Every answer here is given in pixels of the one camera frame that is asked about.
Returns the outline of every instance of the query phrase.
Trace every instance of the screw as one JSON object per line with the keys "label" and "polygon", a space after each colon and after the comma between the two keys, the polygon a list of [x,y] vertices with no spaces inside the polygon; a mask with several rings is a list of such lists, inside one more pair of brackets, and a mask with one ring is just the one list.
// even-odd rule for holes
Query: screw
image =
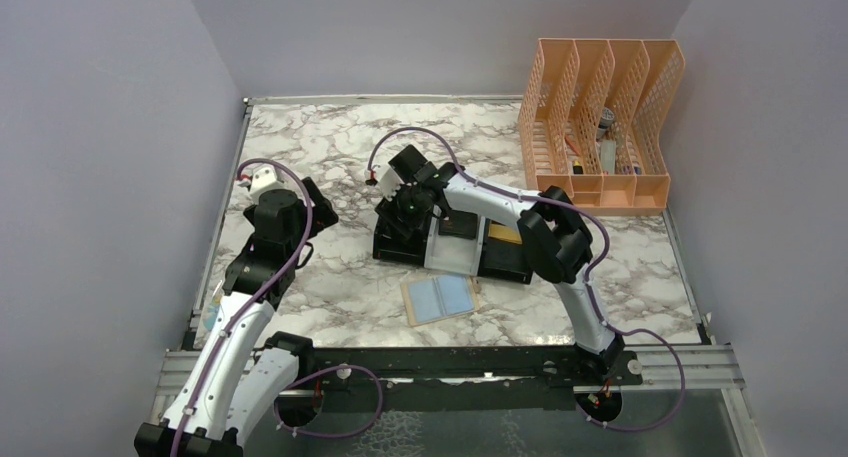
{"label": "screw", "polygon": [[642,362],[639,362],[636,359],[631,359],[627,362],[627,370],[630,371],[633,375],[639,375],[642,373]]}
{"label": "screw", "polygon": [[545,373],[548,373],[548,374],[556,374],[557,373],[556,364],[554,364],[550,360],[545,361],[545,363],[542,364],[542,372],[545,372]]}
{"label": "screw", "polygon": [[339,370],[336,371],[336,376],[338,376],[338,378],[340,378],[342,380],[345,380],[348,377],[350,377],[350,369],[349,368],[339,369]]}

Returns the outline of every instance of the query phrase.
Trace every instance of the small item in organizer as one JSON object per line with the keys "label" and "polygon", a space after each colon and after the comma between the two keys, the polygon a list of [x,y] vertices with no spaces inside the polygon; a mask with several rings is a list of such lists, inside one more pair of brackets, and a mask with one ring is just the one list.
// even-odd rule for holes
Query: small item in organizer
{"label": "small item in organizer", "polygon": [[604,175],[615,174],[615,141],[601,140],[601,171]]}
{"label": "small item in organizer", "polygon": [[601,140],[603,138],[614,120],[615,113],[610,108],[604,107],[604,110],[601,111],[601,121],[598,122],[598,131],[595,134],[595,140]]}
{"label": "small item in organizer", "polygon": [[408,282],[401,291],[411,326],[480,309],[480,284],[465,275],[444,274]]}
{"label": "small item in organizer", "polygon": [[630,136],[627,137],[627,153],[630,154],[630,161],[633,162],[633,173],[642,175],[642,163],[639,161],[639,154],[636,152],[636,147],[633,145],[633,140]]}

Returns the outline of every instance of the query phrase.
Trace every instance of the gray object in organizer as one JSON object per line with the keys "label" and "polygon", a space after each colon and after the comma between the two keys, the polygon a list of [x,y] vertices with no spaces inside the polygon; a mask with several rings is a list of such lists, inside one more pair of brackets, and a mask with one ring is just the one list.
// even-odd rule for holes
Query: gray object in organizer
{"label": "gray object in organizer", "polygon": [[601,141],[601,170],[608,175],[615,174],[615,141],[604,139]]}
{"label": "gray object in organizer", "polygon": [[422,324],[474,310],[472,289],[464,275],[440,275],[408,286],[410,312]]}
{"label": "gray object in organizer", "polygon": [[601,137],[604,136],[607,129],[610,128],[612,122],[615,120],[615,113],[609,107],[604,107],[604,110],[601,111],[601,120],[598,122],[598,131],[595,134],[595,140],[601,140]]}

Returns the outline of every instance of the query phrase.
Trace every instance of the white wall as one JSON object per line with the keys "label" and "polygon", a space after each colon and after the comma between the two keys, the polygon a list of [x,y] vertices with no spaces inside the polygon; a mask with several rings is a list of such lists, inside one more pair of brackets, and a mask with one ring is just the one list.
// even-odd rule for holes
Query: white wall
{"label": "white wall", "polygon": [[670,207],[771,457],[844,455],[846,0],[694,0],[664,130]]}
{"label": "white wall", "polygon": [[539,37],[668,37],[691,0],[192,0],[241,91],[524,92]]}
{"label": "white wall", "polygon": [[135,455],[240,99],[189,0],[0,0],[0,454]]}

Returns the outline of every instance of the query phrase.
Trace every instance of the blue notebook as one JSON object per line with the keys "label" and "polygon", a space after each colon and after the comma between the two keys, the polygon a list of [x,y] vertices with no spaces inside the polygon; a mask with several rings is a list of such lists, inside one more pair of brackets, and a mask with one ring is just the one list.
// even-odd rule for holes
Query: blue notebook
{"label": "blue notebook", "polygon": [[440,275],[407,286],[410,324],[423,324],[474,310],[473,291],[464,275]]}

